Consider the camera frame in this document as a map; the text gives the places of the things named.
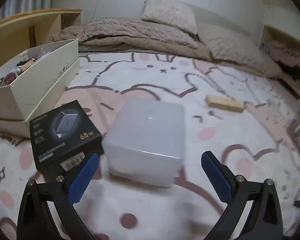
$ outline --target open box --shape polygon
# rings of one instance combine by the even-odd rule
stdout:
[[[78,60],[78,40],[53,42],[24,50],[0,67],[0,78],[20,61],[43,52],[50,54],[38,59],[10,85],[0,87],[0,120],[23,122],[29,118],[46,93]]]
[[[77,59],[46,92],[24,121],[9,121],[0,119],[0,131],[30,138],[30,120],[53,109],[63,91],[70,84],[79,70],[80,62],[79,59]]]

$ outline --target blue gripper pad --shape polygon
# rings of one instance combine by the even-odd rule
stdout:
[[[204,152],[201,156],[201,166],[207,174],[214,190],[217,192],[219,199],[224,203],[230,203],[232,199],[232,187],[207,152]]]
[[[80,201],[98,166],[99,156],[93,153],[69,186],[68,201],[71,205]]]

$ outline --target silver bolt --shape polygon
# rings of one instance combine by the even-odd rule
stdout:
[[[273,185],[272,179],[266,179],[266,183],[267,183],[269,186]]]
[[[64,179],[65,179],[65,177],[60,175],[60,176],[56,177],[56,182],[63,182]]]
[[[244,181],[244,176],[242,176],[242,175],[237,175],[237,176],[235,176],[235,179],[236,179],[237,181],[239,181],[239,182],[243,182],[243,181]]]
[[[27,185],[28,186],[32,186],[34,184],[34,180],[33,179],[31,179],[31,180],[29,180],[28,182],[27,182]]]

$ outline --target pillow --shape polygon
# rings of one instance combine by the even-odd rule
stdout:
[[[171,25],[197,35],[198,27],[190,7],[174,0],[146,0],[145,4],[143,20]]]
[[[247,65],[265,77],[282,74],[281,68],[243,34],[216,25],[200,24],[198,36],[216,60]]]

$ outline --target cartoon print bedding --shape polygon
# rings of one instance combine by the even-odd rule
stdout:
[[[56,106],[77,99],[96,127],[106,133],[128,97],[182,104],[186,155],[169,188],[114,177],[103,155],[81,201],[74,204],[87,228],[101,239],[202,240],[225,209],[200,164],[210,150],[234,174],[276,185],[284,225],[291,235],[300,220],[300,156],[285,129],[294,111],[269,80],[196,59],[148,53],[101,53],[80,57],[81,70]],[[206,95],[244,101],[233,113],[209,108]],[[0,134],[0,227],[16,239],[18,209],[35,169],[29,140]],[[238,236],[249,213],[234,232]],[[69,239],[50,204],[61,235]]]

